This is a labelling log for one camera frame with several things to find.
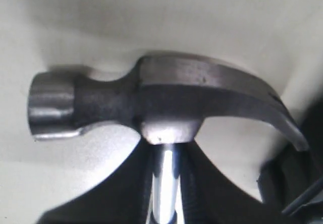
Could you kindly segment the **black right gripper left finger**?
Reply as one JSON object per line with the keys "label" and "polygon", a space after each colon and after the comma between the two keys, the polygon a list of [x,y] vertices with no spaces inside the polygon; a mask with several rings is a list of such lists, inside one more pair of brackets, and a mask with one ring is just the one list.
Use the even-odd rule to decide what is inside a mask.
{"label": "black right gripper left finger", "polygon": [[45,212],[38,223],[146,223],[152,146],[140,140],[126,160],[85,194]]}

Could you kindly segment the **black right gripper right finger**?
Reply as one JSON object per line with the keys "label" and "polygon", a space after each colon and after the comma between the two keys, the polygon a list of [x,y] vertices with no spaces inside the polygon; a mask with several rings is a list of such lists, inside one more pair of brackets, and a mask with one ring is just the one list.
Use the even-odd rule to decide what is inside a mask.
{"label": "black right gripper right finger", "polygon": [[285,223],[285,217],[227,179],[196,142],[183,146],[181,194],[185,223]]}

